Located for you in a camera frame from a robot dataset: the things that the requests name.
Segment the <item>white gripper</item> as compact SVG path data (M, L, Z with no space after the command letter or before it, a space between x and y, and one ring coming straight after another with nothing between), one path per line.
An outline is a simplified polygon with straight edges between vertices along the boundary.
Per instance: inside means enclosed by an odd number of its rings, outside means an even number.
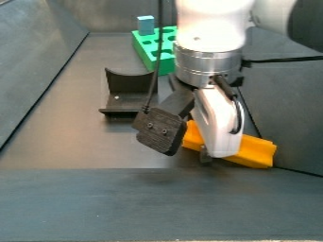
M214 158L236 155L244 138L245 113L240 101L232 101L224 90L214 88L194 91L196 107L191 110L205 146L200 161L210 164Z

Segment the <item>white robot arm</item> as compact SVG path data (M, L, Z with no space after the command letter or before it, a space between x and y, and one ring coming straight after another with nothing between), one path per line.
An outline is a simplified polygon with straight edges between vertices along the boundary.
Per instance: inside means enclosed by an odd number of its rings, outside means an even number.
M323 0L175 0L175 76L196 87L183 146L254 168L273 166L277 146L244 134L244 105L232 85L252 26L323 53Z

